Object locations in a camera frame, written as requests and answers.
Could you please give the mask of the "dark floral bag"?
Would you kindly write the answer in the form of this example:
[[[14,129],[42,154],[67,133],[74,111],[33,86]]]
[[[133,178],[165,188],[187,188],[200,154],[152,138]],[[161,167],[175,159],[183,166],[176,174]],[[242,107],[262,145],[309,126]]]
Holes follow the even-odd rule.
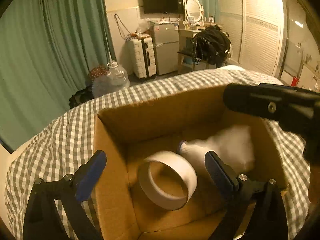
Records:
[[[97,77],[107,75],[108,68],[104,65],[98,65],[94,67],[88,74],[90,80],[94,81]]]

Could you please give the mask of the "clear water jug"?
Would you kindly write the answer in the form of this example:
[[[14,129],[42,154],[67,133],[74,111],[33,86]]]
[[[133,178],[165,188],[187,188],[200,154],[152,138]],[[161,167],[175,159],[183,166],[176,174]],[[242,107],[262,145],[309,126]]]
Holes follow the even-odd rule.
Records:
[[[92,82],[92,93],[95,98],[113,93],[130,86],[127,71],[116,61],[108,63],[107,75],[97,77]]]

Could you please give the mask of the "black wall television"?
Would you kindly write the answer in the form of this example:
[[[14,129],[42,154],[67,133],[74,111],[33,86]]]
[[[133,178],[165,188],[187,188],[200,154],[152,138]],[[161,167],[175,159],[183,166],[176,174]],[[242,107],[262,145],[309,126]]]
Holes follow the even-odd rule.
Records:
[[[182,14],[184,13],[183,0],[143,0],[145,14]]]

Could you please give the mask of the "white louvered wardrobe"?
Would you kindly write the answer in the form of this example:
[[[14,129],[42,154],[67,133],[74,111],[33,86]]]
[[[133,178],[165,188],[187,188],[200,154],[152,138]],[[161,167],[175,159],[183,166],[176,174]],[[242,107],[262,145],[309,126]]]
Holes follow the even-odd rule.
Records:
[[[231,41],[228,63],[276,75],[284,39],[283,0],[219,0],[219,13]]]

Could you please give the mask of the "white work gloves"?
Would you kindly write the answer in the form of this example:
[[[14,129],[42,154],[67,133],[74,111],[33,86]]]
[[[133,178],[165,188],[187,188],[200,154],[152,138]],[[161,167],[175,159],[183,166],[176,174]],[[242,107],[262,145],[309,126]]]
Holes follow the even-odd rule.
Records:
[[[178,152],[201,177],[209,177],[205,167],[205,155],[214,151],[217,156],[239,175],[254,168],[254,148],[251,129],[248,126],[234,125],[219,131],[206,140],[181,142]]]

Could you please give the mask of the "black clothes pile on chair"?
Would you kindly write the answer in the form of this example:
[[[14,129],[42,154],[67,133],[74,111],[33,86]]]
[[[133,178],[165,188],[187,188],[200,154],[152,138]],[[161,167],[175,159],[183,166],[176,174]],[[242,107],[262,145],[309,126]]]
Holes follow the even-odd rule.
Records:
[[[192,40],[193,62],[204,61],[222,67],[231,49],[228,35],[218,25],[211,25],[196,34]]]

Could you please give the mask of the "white dressing table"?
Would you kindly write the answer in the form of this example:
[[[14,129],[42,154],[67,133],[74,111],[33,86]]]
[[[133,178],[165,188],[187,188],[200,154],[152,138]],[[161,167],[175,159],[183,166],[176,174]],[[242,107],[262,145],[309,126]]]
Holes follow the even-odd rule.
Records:
[[[200,30],[190,30],[190,29],[179,29],[178,38],[179,38],[179,50],[178,50],[178,74],[182,73],[183,70],[183,61],[186,57],[192,59],[193,46],[192,39],[202,31]]]

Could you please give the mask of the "red fire extinguisher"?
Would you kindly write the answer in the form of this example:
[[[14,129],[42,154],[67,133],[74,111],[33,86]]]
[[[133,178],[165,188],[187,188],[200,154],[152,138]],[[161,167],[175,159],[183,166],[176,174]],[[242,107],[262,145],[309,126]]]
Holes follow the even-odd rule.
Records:
[[[299,83],[299,78],[297,76],[294,76],[291,82],[291,86],[297,87],[298,83]]]

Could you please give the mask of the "white tape roll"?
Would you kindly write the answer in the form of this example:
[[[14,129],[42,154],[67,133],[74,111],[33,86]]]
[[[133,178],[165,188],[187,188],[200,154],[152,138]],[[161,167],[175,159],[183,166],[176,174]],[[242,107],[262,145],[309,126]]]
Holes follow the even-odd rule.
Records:
[[[146,196],[166,210],[178,210],[189,202],[197,187],[193,167],[171,151],[157,152],[141,163],[138,182]]]

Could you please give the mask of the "large green curtain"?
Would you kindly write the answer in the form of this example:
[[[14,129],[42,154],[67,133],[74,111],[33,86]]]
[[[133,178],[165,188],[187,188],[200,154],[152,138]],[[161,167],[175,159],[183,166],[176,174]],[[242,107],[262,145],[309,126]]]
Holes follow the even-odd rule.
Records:
[[[41,132],[113,54],[104,0],[13,0],[1,17],[1,140],[16,149]]]

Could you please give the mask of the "white suitcase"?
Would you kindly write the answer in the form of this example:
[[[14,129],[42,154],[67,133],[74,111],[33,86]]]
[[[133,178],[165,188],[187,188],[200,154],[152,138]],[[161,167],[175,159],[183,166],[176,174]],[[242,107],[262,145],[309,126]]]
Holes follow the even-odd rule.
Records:
[[[157,74],[155,52],[151,37],[131,39],[129,51],[133,64],[133,72],[139,79],[148,79]]]

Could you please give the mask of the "brown cardboard box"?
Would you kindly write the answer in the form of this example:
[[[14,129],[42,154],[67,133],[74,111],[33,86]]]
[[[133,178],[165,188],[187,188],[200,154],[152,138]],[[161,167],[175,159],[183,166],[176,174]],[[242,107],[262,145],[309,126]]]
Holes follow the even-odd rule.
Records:
[[[236,174],[284,190],[280,152],[260,118],[235,113],[225,87],[101,110],[94,148],[107,155],[95,187],[104,239],[208,239],[240,184],[211,178],[215,151]]]

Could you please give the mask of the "white oval vanity mirror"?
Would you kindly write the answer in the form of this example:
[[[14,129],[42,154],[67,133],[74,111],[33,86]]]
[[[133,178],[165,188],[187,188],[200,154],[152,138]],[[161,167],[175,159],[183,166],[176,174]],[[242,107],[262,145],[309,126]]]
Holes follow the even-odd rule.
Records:
[[[197,23],[203,19],[204,9],[199,0],[187,0],[185,11],[187,13],[188,21],[191,21],[191,19],[193,19],[193,22]]]

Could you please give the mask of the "silver mini fridge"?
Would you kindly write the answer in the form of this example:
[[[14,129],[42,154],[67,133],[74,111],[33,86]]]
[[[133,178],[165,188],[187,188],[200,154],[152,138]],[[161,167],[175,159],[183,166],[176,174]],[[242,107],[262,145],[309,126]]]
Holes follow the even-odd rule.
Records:
[[[179,36],[173,23],[156,24],[151,28],[158,75],[177,71]]]

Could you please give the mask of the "grey checkered bed cover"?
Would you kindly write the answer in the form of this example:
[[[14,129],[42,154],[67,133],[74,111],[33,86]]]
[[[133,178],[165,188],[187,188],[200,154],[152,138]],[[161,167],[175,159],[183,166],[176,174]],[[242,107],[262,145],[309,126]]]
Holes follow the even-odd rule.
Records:
[[[7,168],[4,202],[13,236],[22,238],[25,209],[35,179],[58,180],[65,174],[75,172],[93,155],[94,117],[101,109],[229,83],[258,85],[278,84],[279,81],[275,77],[248,70],[199,70],[107,94],[53,120],[23,146],[20,154],[12,156]],[[284,205],[289,239],[293,239],[303,226],[310,205],[310,169],[303,158],[305,143],[299,136],[284,132],[274,121],[266,120],[265,125],[289,178]]]

